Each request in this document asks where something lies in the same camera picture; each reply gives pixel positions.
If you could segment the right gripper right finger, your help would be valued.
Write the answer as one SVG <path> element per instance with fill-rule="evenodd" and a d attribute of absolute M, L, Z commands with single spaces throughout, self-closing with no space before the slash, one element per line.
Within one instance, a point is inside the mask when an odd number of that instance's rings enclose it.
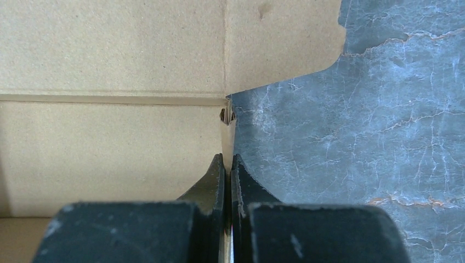
<path fill-rule="evenodd" d="M 235 262 L 409 262 L 400 232 L 370 205 L 286 204 L 235 155 L 231 171 Z"/>

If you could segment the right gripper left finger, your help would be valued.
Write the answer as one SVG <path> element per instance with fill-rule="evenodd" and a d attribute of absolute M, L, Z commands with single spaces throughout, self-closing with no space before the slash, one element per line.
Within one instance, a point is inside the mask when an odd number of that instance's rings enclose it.
<path fill-rule="evenodd" d="M 224 262 L 225 168 L 174 201 L 77 202 L 51 219 L 33 262 Z"/>

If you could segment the cardboard box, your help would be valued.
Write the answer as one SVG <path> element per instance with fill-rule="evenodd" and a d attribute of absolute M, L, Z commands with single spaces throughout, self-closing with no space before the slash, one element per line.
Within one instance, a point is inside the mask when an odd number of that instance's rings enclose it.
<path fill-rule="evenodd" d="M 1 1 L 1 262 L 61 207 L 175 199 L 232 156 L 228 96 L 328 68 L 340 1 Z"/>

